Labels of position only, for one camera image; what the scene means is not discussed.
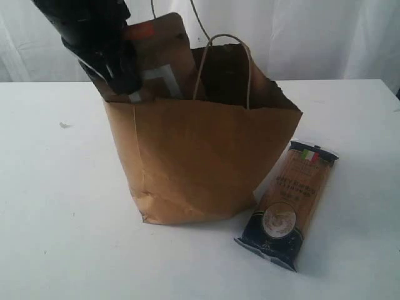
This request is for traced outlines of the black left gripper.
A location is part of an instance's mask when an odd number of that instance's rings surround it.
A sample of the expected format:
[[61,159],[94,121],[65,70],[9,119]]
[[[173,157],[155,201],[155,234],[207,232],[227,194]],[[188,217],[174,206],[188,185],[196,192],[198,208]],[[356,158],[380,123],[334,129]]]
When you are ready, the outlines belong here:
[[132,94],[143,86],[134,51],[123,39],[126,20],[83,20],[66,24],[62,43],[80,63],[101,78],[118,95]]

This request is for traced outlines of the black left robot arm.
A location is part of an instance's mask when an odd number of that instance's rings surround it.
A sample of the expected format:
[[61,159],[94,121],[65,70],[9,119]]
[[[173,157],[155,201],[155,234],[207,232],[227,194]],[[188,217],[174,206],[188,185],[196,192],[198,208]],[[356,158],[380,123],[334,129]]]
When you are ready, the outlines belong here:
[[37,0],[33,4],[91,79],[102,79],[117,95],[142,88],[136,50],[124,35],[131,16],[124,1]]

